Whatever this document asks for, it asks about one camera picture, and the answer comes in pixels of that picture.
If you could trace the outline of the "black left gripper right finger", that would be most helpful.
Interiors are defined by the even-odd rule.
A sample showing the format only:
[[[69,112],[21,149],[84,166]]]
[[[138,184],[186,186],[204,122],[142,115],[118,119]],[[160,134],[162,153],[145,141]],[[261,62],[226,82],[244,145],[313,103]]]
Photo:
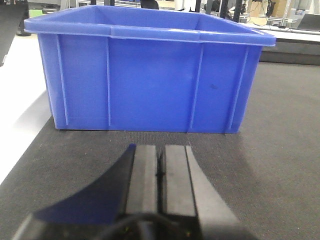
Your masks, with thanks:
[[[249,231],[211,185],[189,145],[165,146],[165,214],[189,222],[193,240],[248,240]]]

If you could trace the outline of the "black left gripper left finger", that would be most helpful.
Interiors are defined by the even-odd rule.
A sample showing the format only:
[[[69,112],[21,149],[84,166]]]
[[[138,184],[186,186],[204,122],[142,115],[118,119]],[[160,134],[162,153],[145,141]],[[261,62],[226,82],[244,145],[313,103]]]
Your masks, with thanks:
[[[90,185],[33,215],[46,223],[111,225],[122,215],[156,213],[156,175],[156,147],[131,144]]]

